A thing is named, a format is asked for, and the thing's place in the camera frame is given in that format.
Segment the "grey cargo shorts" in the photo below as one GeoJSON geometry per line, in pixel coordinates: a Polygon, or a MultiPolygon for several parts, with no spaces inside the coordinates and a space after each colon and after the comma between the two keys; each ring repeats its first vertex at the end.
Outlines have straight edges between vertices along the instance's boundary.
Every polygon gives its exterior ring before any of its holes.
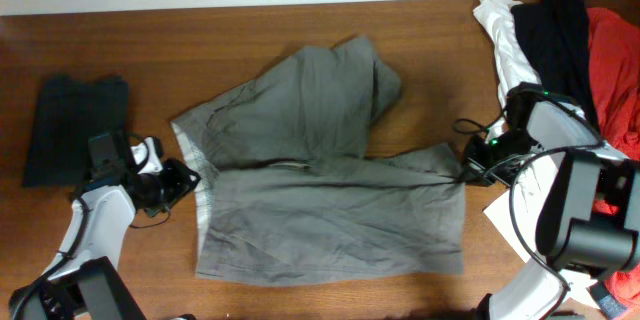
{"type": "Polygon", "coordinates": [[[400,95],[356,37],[304,47],[175,118],[201,178],[196,275],[280,287],[461,273],[465,189],[450,146],[367,156],[400,95]]]}

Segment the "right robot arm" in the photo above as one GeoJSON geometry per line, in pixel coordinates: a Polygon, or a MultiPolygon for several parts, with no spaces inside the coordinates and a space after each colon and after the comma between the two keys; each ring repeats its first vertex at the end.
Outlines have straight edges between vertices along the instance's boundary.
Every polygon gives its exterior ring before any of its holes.
{"type": "Polygon", "coordinates": [[[502,290],[487,294],[478,319],[547,319],[571,285],[567,271],[602,281],[639,263],[639,164],[609,145],[569,97],[523,82],[512,88],[499,114],[507,131],[469,131],[462,182],[508,186],[508,214],[529,260],[502,290]],[[550,159],[553,180],[544,188],[535,244],[519,229],[516,189],[520,177],[550,159]]]}

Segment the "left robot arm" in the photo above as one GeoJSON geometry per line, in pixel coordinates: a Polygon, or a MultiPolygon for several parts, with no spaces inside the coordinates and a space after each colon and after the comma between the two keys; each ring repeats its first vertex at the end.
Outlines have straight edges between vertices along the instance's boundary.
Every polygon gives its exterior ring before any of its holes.
{"type": "Polygon", "coordinates": [[[117,272],[125,235],[138,212],[169,215],[195,190],[200,175],[161,142],[114,131],[88,141],[90,172],[72,195],[72,219],[50,265],[9,300],[12,319],[141,319],[117,272]]]}

